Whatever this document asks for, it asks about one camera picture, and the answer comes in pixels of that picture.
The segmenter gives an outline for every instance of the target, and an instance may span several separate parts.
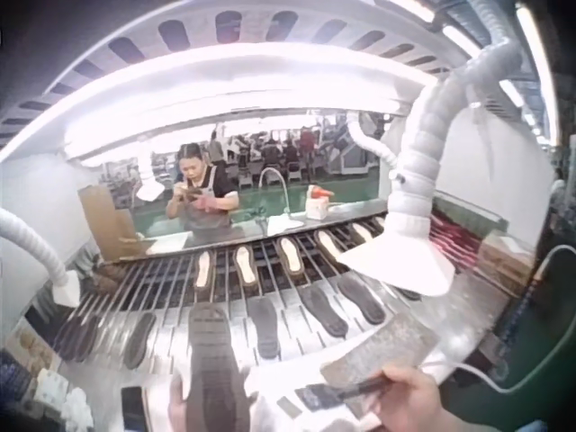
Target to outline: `brush handle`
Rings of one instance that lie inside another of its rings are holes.
[[[365,381],[352,384],[344,389],[338,390],[338,397],[343,401],[344,399],[354,398],[361,394],[386,392],[392,384],[392,381],[386,378],[383,374],[368,378]]]

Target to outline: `shoe insole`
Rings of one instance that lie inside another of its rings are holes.
[[[370,231],[359,223],[352,224],[350,227],[350,234],[352,235],[354,242],[357,244],[363,244],[372,240],[372,234],[370,234]]]
[[[254,252],[252,248],[240,246],[234,253],[234,260],[240,276],[240,281],[245,286],[252,286],[258,282],[254,266]]]
[[[82,333],[84,330],[81,326],[82,317],[74,317],[70,321],[73,322],[71,323],[70,330],[67,332],[66,339],[63,341],[59,351],[62,360],[65,360],[67,362],[74,359],[77,343],[82,337]]]
[[[384,231],[384,218],[376,216],[374,220],[376,221],[376,226],[378,226],[380,229],[382,229],[382,231]]]
[[[332,309],[328,297],[316,284],[300,291],[302,303],[334,338],[343,338],[348,332],[348,324]]]
[[[302,259],[300,258],[298,248],[294,242],[287,237],[280,238],[279,246],[283,252],[284,263],[286,264],[288,271],[292,275],[301,274],[304,271],[304,265],[302,263]]]
[[[212,273],[212,254],[207,250],[204,250],[198,256],[196,272],[194,286],[197,290],[205,290],[210,285],[210,275]]]
[[[345,274],[340,277],[337,285],[340,292],[360,308],[366,321],[375,326],[384,322],[386,319],[384,309],[364,284],[359,283],[349,274]]]
[[[244,405],[238,401],[246,394],[241,384],[237,388],[242,381],[224,311],[211,303],[196,304],[188,320],[188,338],[192,345],[192,383],[186,400],[186,430],[193,430],[201,422],[207,431],[235,431],[239,416],[249,413],[248,405],[246,412],[241,412]]]
[[[92,317],[82,325],[85,329],[82,332],[82,338],[78,341],[78,345],[76,346],[75,359],[77,362],[84,362],[92,353],[96,341],[96,335],[98,334],[99,321],[100,319],[98,317]]]
[[[275,358],[280,352],[278,344],[278,317],[276,309],[267,297],[247,300],[248,316],[256,326],[258,353],[262,358]]]
[[[334,239],[326,231],[318,231],[318,242],[324,247],[324,250],[329,253],[334,260],[337,260],[342,251],[334,243]]]
[[[148,346],[148,336],[155,322],[156,315],[154,313],[144,312],[138,323],[136,323],[136,327],[132,331],[124,351],[124,365],[128,369],[136,369],[144,360]]]

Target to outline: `shoe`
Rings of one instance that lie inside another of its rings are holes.
[[[190,312],[188,338],[192,382],[186,401],[186,430],[248,432],[249,402],[224,311],[212,303],[196,304]]]
[[[120,284],[124,280],[124,277],[126,277],[126,270],[114,264],[100,265],[95,268],[94,271],[101,276],[112,279],[118,284]]]

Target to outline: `cardboard box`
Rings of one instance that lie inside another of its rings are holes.
[[[88,186],[78,192],[84,214],[104,261],[144,257],[150,242],[140,240],[130,211],[116,210],[107,187]]]
[[[533,247],[494,230],[481,243],[476,266],[490,279],[520,295],[529,283],[534,261]]]

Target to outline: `white wall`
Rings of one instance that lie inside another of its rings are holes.
[[[2,206],[23,219],[67,262],[91,238],[77,195],[90,175],[62,157],[38,155],[4,162],[0,166]],[[23,249],[0,239],[4,280],[2,286],[2,339],[22,315],[48,273]]]
[[[394,152],[400,149],[403,129],[404,119],[398,119],[382,138]],[[476,124],[473,111],[466,109],[450,127],[441,163],[438,191],[498,214],[508,221],[511,235],[536,244],[554,172],[526,126],[484,110]],[[387,175],[381,170],[382,198],[390,193]]]

